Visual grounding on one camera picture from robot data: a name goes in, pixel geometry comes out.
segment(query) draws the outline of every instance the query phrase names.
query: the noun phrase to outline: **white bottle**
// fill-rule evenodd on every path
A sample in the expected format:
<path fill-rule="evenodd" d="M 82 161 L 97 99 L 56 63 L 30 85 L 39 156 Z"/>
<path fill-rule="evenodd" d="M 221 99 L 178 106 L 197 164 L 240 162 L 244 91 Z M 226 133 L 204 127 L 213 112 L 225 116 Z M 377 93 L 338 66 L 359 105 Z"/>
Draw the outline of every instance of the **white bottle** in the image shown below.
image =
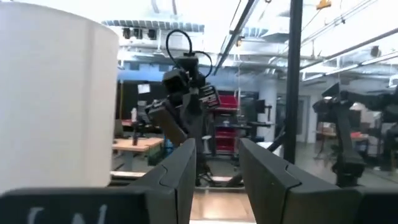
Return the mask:
<path fill-rule="evenodd" d="M 137 121 L 137 109 L 133 108 L 131 110 L 131 122 L 135 123 Z"/>

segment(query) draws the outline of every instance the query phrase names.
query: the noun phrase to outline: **door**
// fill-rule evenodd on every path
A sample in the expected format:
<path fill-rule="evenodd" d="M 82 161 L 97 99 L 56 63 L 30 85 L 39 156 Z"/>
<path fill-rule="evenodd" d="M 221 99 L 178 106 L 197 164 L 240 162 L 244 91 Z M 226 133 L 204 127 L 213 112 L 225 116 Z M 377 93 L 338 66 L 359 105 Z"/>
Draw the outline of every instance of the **door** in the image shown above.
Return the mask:
<path fill-rule="evenodd" d="M 285 95 L 279 95 L 277 100 L 277 126 L 278 123 L 282 123 L 285 119 L 285 107 L 286 99 Z M 307 123 L 308 123 L 308 109 L 309 100 L 307 96 L 298 97 L 298 107 L 297 107 L 297 136 L 296 140 L 298 142 L 307 141 Z"/>

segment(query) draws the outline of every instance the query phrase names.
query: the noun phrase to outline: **wooden workbench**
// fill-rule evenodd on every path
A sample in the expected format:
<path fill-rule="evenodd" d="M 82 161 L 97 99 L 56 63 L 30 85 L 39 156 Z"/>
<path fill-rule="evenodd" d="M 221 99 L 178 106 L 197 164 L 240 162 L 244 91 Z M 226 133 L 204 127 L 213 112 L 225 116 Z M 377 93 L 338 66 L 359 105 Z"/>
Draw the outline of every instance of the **wooden workbench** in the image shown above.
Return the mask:
<path fill-rule="evenodd" d="M 255 222 L 244 190 L 195 190 L 191 220 Z"/>
<path fill-rule="evenodd" d="M 163 143 L 161 138 L 139 138 L 137 145 L 132 145 L 132 139 L 115 139 L 116 143 L 112 145 L 113 150 L 124 152 L 124 171 L 132 171 L 132 160 L 135 154 L 145 153 L 150 149 L 158 147 Z"/>

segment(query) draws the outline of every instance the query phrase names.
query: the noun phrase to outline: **white cylinder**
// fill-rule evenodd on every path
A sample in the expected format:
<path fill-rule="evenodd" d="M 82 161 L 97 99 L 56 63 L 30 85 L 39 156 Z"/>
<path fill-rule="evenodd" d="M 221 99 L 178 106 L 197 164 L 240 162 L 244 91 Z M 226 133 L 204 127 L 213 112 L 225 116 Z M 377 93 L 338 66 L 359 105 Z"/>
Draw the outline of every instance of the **white cylinder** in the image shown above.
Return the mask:
<path fill-rule="evenodd" d="M 0 3 L 0 193 L 109 182 L 118 36 L 55 9 Z"/>
<path fill-rule="evenodd" d="M 270 121 L 268 121 L 268 110 L 259 113 L 257 120 L 260 122 L 268 122 L 273 125 L 269 128 L 258 127 L 257 135 L 264 137 L 265 142 L 272 142 L 275 136 L 275 119 L 276 119 L 276 100 L 277 100 L 277 80 L 264 78 L 259 86 L 259 99 L 266 100 L 266 105 L 272 106 Z"/>

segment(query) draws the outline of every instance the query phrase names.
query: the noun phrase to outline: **black metal post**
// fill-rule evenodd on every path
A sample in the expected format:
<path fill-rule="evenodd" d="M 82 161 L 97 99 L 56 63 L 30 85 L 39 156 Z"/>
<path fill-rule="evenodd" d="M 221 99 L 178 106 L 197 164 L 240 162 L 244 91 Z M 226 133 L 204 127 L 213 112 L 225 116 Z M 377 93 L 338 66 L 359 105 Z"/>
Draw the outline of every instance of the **black metal post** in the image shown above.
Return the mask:
<path fill-rule="evenodd" d="M 290 1 L 289 54 L 287 57 L 284 159 L 294 164 L 299 102 L 300 45 L 303 0 Z"/>

